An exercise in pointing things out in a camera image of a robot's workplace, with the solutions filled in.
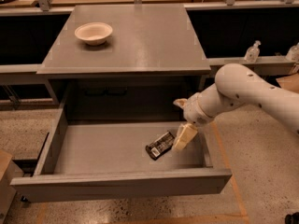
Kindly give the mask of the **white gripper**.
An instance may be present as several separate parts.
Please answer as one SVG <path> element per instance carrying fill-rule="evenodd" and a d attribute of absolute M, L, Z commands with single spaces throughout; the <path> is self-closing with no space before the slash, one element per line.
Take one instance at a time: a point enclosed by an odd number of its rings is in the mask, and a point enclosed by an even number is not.
<path fill-rule="evenodd" d="M 213 121 L 214 118 L 209 116 L 204 109 L 204 105 L 207 104 L 207 98 L 202 92 L 197 92 L 188 99 L 176 99 L 173 104 L 183 108 L 183 117 L 189 122 L 179 125 L 177 135 L 172 146 L 173 150 L 181 151 L 197 135 L 197 127 L 208 124 Z"/>

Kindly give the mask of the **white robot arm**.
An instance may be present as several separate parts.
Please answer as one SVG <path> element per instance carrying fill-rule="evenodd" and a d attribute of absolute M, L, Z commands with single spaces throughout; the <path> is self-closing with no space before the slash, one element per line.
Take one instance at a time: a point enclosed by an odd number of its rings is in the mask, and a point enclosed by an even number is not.
<path fill-rule="evenodd" d="M 271 85 L 242 64 L 229 63 L 218 70 L 214 83 L 204 91 L 174 101 L 183 110 L 187 123 L 179 126 L 173 149 L 182 150 L 197 135 L 199 127 L 244 104 L 260 107 L 292 132 L 299 132 L 298 93 Z"/>

